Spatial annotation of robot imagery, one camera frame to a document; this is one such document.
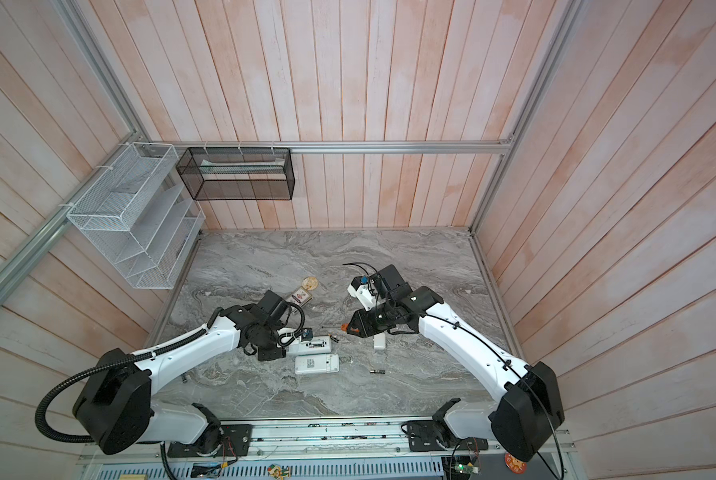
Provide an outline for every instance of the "label on white device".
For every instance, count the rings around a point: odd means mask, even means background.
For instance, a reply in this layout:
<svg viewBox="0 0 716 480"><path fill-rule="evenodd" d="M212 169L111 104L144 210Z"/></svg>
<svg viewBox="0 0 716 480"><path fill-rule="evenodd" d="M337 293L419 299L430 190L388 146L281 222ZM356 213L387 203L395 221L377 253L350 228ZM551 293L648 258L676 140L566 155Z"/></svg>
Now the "label on white device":
<svg viewBox="0 0 716 480"><path fill-rule="evenodd" d="M286 347L286 356L317 355L331 353L331 338L328 336L314 336L310 340L295 340Z"/></svg>
<svg viewBox="0 0 716 480"><path fill-rule="evenodd" d="M335 353L303 355L294 359L294 373L297 375L332 373L338 372L339 370L340 356Z"/></svg>

